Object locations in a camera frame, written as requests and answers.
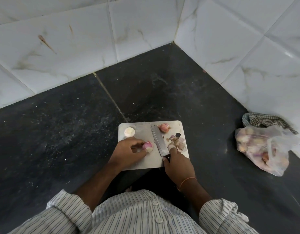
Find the rolled-up sleeve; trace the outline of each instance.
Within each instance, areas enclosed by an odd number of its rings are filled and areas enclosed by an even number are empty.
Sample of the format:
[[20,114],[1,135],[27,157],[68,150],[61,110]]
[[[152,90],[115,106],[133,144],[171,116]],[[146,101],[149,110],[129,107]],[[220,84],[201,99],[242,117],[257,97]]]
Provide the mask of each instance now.
[[258,234],[246,223],[248,217],[238,212],[236,203],[225,199],[206,202],[199,213],[199,222],[209,234]]
[[60,191],[43,212],[15,228],[10,234],[76,234],[91,229],[92,212],[77,195]]

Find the white striped shirt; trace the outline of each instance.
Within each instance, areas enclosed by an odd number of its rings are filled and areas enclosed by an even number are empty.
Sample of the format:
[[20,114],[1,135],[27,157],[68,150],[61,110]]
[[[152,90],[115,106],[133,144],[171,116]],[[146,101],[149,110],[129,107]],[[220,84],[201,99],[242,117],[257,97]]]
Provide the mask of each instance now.
[[199,213],[198,225],[189,215],[151,191],[122,193],[97,206],[92,213],[77,195],[60,191],[45,211],[10,234],[76,233],[203,233],[256,234],[247,216],[230,201],[210,200]]

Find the plastic bag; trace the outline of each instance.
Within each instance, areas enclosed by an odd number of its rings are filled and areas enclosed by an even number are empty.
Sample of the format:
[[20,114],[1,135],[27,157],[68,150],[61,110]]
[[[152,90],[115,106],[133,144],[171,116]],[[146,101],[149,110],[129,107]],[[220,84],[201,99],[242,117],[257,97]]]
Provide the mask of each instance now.
[[277,177],[288,167],[288,151],[299,139],[289,129],[273,125],[267,128],[246,126],[235,131],[237,149],[256,166]]

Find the person's left hand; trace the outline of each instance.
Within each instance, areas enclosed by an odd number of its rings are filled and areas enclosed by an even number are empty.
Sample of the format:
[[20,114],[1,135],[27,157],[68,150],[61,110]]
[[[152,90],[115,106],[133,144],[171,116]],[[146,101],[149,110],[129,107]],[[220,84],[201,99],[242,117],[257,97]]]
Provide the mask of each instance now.
[[141,147],[145,141],[130,137],[118,142],[108,163],[115,165],[120,171],[137,163],[147,155],[146,150],[133,153],[132,146]]

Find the knife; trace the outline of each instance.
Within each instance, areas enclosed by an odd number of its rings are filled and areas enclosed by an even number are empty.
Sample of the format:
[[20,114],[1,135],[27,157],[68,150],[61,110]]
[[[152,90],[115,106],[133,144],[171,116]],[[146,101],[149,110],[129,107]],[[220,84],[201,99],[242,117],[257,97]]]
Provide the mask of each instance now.
[[151,132],[154,138],[154,141],[157,145],[157,148],[160,152],[161,157],[166,157],[168,159],[168,161],[171,160],[171,154],[169,153],[165,142],[164,142],[164,138],[162,137],[162,134],[160,132],[160,129],[158,128],[157,125],[150,125],[151,128]]

